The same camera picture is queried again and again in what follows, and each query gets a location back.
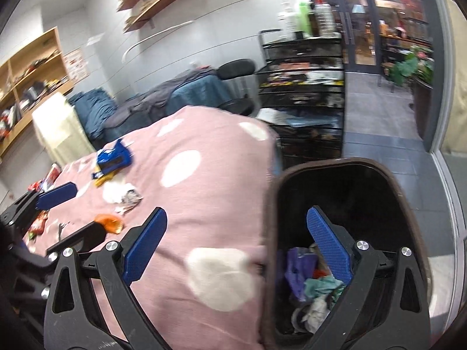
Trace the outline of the blue plastic wrapper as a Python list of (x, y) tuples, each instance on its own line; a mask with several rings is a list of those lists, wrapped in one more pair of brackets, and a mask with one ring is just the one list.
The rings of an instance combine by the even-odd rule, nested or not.
[(119, 138), (113, 148), (102, 149), (97, 153), (97, 170), (93, 178), (98, 179), (114, 171), (129, 167), (132, 164), (132, 153)]

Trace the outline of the purple plastic bag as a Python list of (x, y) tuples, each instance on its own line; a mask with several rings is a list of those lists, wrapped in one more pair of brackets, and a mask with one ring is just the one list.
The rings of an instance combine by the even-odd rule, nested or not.
[(294, 247), (287, 251), (285, 278), (295, 298), (304, 301), (305, 282), (313, 277), (318, 256), (307, 248)]

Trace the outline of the potted green plant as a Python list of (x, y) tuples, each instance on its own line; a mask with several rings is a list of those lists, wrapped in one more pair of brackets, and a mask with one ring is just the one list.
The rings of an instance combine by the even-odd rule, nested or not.
[(409, 79), (418, 79), (432, 86), (435, 60), (430, 48), (411, 46), (403, 61), (395, 62), (389, 70), (389, 80), (403, 86)]

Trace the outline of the red snack bag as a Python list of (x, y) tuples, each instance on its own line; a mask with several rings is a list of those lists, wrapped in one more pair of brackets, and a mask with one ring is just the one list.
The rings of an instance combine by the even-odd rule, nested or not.
[(53, 163), (47, 175), (43, 179), (29, 185), (28, 191), (49, 191), (55, 185), (55, 181), (61, 173), (62, 168), (57, 163)]

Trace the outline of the white tissue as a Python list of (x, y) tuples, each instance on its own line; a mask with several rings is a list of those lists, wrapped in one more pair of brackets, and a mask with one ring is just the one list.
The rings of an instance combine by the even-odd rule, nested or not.
[(120, 204), (134, 186), (130, 183), (108, 181), (103, 184), (102, 197), (106, 203)]

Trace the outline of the teal cloth rag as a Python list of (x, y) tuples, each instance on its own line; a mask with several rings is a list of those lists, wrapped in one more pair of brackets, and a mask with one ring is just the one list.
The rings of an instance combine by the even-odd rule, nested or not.
[(314, 300), (328, 295), (341, 286), (344, 286), (344, 282), (337, 280), (333, 275), (322, 276), (318, 279), (309, 278), (304, 283), (304, 296), (307, 300)]

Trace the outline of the orange peel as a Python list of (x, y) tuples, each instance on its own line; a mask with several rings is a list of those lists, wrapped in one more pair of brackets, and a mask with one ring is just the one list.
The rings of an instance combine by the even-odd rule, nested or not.
[(121, 216), (100, 213), (93, 219), (94, 222), (102, 225), (107, 233), (119, 235), (124, 229), (124, 222)]

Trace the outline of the glass entrance door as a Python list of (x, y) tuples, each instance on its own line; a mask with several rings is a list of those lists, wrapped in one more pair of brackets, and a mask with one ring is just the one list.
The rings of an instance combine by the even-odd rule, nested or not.
[(378, 72), (378, 46), (369, 0), (341, 0), (341, 23), (348, 59), (348, 70)]

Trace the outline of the black round stool chair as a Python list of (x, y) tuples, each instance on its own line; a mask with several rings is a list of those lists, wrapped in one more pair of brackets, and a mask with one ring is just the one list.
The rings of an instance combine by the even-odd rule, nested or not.
[(250, 116), (255, 105), (249, 95), (246, 78), (253, 76), (255, 72), (256, 64), (251, 59), (236, 59), (221, 65), (217, 70), (217, 76), (220, 80), (227, 81), (233, 88), (233, 97), (218, 108), (240, 116)]

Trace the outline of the blue massage bed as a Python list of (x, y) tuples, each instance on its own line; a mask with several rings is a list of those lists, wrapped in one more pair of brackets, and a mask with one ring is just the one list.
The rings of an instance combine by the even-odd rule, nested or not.
[(186, 106), (218, 108), (233, 94), (217, 70), (201, 67), (186, 70), (147, 92), (118, 104), (109, 117), (100, 121), (99, 131), (89, 135), (97, 148), (132, 131), (148, 127)]

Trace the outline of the wooden cubby shelf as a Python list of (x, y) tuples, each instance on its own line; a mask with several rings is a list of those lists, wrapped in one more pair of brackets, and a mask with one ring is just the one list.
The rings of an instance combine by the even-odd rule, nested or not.
[(53, 27), (1, 64), (1, 155), (32, 124), (32, 113), (55, 92), (74, 88), (59, 38)]

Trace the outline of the pink polka dot blanket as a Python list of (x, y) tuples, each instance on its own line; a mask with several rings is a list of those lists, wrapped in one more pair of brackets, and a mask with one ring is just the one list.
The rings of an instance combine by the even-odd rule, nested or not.
[[(157, 207), (167, 230), (131, 290), (173, 349), (258, 349), (265, 262), (264, 200), (276, 168), (276, 135), (263, 122), (216, 108), (187, 106), (127, 134), (132, 164), (112, 181), (130, 183), (143, 200), (125, 228)], [(51, 210), (29, 242), (45, 254), (116, 204), (103, 200), (91, 173), (96, 157), (66, 165), (57, 184), (75, 198)]]

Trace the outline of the green lotion bottle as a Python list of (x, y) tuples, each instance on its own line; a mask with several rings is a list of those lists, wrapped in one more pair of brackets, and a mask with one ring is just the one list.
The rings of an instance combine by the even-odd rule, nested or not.
[(308, 36), (313, 35), (313, 31), (311, 28), (311, 23), (309, 20), (309, 15), (311, 13), (311, 9), (309, 6), (308, 0), (298, 0), (298, 23), (299, 28), (302, 32), (307, 34)]

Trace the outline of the black mesh cart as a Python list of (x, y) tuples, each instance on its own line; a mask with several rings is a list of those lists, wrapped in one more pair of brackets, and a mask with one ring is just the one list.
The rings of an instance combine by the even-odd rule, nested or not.
[(341, 157), (346, 74), (341, 35), (258, 34), (265, 65), (257, 71), (257, 117), (279, 136), (286, 167)]

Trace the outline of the wall poster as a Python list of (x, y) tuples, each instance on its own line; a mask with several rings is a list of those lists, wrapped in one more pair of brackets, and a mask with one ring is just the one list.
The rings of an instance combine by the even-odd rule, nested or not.
[(68, 76), (74, 84), (77, 84), (89, 76), (87, 61), (83, 56), (81, 48), (77, 48), (65, 54), (63, 56), (63, 61), (67, 68)]

